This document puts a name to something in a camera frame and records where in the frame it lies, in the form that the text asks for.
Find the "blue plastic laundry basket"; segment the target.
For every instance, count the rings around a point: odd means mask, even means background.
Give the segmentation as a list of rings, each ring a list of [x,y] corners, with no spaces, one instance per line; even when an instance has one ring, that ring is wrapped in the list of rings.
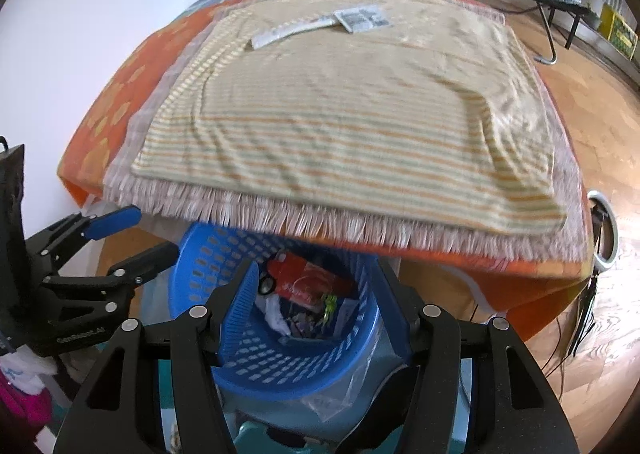
[[[320,311],[265,295],[266,262],[277,252],[292,252],[356,283],[352,298],[324,296]],[[252,313],[238,350],[214,367],[216,384],[257,400],[298,399],[328,388],[362,356],[380,311],[372,284],[378,257],[311,245],[300,240],[194,223],[180,243],[169,280],[169,312],[178,316],[202,304],[215,288],[228,284],[240,263],[259,266]]]

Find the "red snack wrapper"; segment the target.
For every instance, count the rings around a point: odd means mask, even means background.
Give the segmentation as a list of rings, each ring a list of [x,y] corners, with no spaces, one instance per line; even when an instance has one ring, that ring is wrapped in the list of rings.
[[[314,312],[320,311],[324,296],[352,298],[357,293],[354,281],[292,252],[277,252],[266,262],[266,278],[260,289],[265,295],[276,294]]]

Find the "clear plastic bag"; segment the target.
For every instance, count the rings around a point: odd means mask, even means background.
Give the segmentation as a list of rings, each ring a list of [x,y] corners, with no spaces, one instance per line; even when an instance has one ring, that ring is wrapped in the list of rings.
[[[300,402],[320,419],[327,422],[344,411],[349,411],[357,400],[357,396],[366,381],[367,374],[374,358],[381,336],[381,326],[376,326],[362,356],[345,375],[328,388],[304,396]]]

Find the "white round fan base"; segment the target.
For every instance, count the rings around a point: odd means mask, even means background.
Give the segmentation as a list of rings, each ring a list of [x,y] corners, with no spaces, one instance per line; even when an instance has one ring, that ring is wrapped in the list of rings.
[[[618,255],[620,233],[613,207],[608,198],[597,190],[587,194],[593,235],[593,270],[597,274],[610,270]]]

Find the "striped yellow towel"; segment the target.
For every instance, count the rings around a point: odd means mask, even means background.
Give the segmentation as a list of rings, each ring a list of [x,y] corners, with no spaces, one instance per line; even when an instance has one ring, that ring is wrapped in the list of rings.
[[[254,50],[287,22],[376,4]],[[131,169],[209,186],[506,234],[561,229],[536,70],[514,31],[454,0],[262,0],[216,21]]]

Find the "long white sachet packet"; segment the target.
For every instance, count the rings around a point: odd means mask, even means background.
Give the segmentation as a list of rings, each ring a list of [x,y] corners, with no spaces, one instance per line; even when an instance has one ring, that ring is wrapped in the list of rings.
[[[250,44],[254,50],[258,50],[268,46],[268,44],[273,44],[274,42],[284,38],[302,34],[303,32],[312,32],[313,30],[332,27],[338,24],[340,24],[340,22],[332,15],[322,16],[321,18],[315,18],[310,21],[287,22],[276,28],[269,29],[266,32],[261,32],[260,34],[253,36],[250,40]]]

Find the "small printed white packet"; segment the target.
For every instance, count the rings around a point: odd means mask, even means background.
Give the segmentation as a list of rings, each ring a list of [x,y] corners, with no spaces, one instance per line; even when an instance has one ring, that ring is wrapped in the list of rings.
[[[350,34],[390,26],[390,21],[386,18],[385,13],[376,4],[337,10],[334,12],[334,16]]]

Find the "yellow crate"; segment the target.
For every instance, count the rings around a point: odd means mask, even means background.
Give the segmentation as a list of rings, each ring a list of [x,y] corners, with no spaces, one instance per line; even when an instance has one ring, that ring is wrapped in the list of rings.
[[[628,60],[634,57],[638,44],[638,35],[624,18],[605,3],[600,15],[599,34],[608,40],[621,55]]]

